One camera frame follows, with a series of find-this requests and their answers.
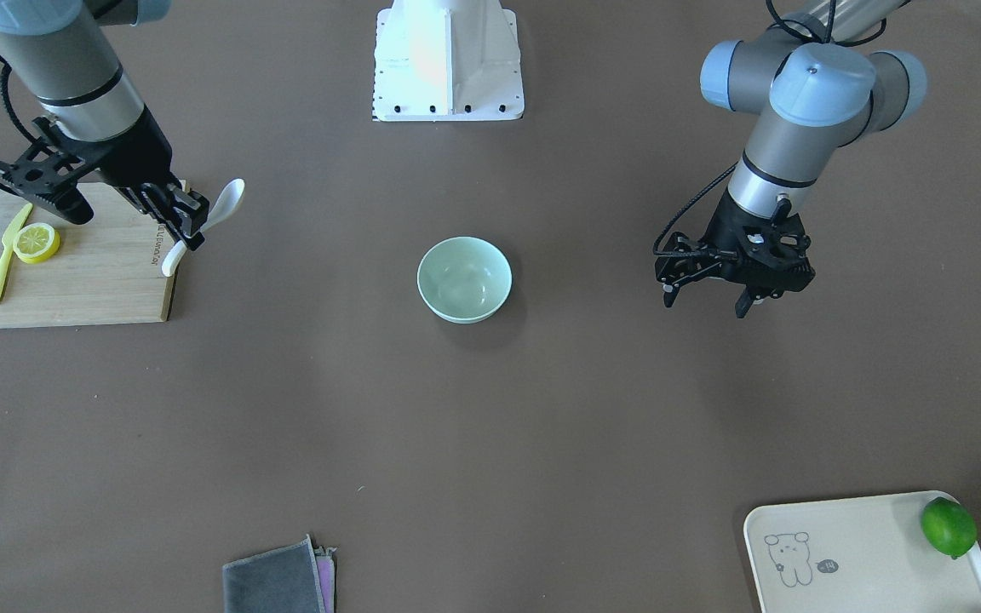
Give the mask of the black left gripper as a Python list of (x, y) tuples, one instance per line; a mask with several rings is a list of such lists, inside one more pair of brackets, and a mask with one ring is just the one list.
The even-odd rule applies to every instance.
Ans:
[(759, 217), (724, 190), (703, 234), (705, 247), (735, 255), (721, 264), (719, 276), (747, 287), (735, 304), (736, 318), (746, 318), (761, 296), (802, 291), (815, 277), (806, 254), (811, 240), (793, 202), (782, 193), (774, 205), (770, 215)]

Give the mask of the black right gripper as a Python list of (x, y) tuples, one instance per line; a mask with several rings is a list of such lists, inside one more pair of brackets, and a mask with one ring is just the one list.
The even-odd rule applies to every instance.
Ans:
[(137, 212), (152, 214), (187, 249), (201, 247), (209, 199), (184, 189), (172, 174), (171, 146), (151, 109), (145, 107), (133, 127), (120, 135), (99, 142), (74, 140), (73, 148), (73, 154), (92, 163), (102, 181), (116, 189)]

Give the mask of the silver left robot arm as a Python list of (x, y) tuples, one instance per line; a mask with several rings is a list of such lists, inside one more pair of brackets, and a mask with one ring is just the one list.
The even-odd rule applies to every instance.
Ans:
[(758, 119), (701, 241), (700, 275), (743, 286), (740, 318), (812, 282), (799, 214), (834, 152), (894, 127), (926, 97), (926, 70), (912, 54), (856, 50), (900, 7), (810, 1), (773, 15), (755, 40), (726, 40), (706, 55), (703, 98)]

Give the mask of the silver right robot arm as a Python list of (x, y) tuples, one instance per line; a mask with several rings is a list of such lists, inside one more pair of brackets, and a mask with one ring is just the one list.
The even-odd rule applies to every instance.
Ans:
[(203, 243), (209, 202), (184, 190), (172, 150), (105, 25), (140, 25), (168, 1), (0, 1), (0, 61), (42, 105), (30, 147), (0, 162), (0, 189), (71, 224), (92, 220), (78, 190), (90, 172), (189, 249)]

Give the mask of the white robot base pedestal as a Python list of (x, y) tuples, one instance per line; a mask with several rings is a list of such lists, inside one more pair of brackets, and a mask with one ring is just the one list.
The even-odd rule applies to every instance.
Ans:
[(375, 24), (374, 120), (525, 115), (517, 15), (498, 1), (394, 1)]

